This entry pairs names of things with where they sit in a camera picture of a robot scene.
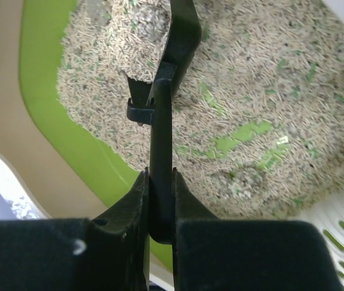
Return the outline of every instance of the litter clump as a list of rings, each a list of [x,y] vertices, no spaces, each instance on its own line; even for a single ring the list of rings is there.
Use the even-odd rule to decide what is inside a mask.
[[[173,164],[192,193],[221,218],[286,218],[341,190],[337,16],[320,0],[194,3],[202,42],[173,100]],[[136,170],[150,129],[126,118],[127,76],[153,80],[170,20],[168,0],[81,0],[62,40],[60,102]]]

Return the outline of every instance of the green plastic tray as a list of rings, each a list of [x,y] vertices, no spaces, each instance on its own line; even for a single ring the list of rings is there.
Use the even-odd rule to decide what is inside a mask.
[[[75,124],[58,101],[56,74],[61,38],[76,0],[25,0],[19,81],[25,106],[41,133],[106,206],[129,189],[137,172],[102,141]],[[170,246],[151,241],[151,251],[171,270]]]

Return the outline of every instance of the green plastic bottom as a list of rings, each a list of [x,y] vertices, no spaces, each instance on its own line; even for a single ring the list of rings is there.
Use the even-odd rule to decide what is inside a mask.
[[[120,156],[75,124],[58,101],[56,74],[61,38],[76,0],[25,0],[19,81],[25,106],[38,129],[106,206],[114,204],[137,177]],[[151,251],[171,270],[170,246],[151,241]]]

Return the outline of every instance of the litter box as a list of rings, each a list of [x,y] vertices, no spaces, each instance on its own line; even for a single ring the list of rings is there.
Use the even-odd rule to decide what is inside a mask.
[[[58,102],[60,40],[75,4],[0,0],[0,159],[48,218],[92,218],[137,176],[109,146],[73,123]],[[322,232],[344,286],[344,193],[298,219]],[[151,280],[173,290],[171,248],[152,242],[151,252]]]

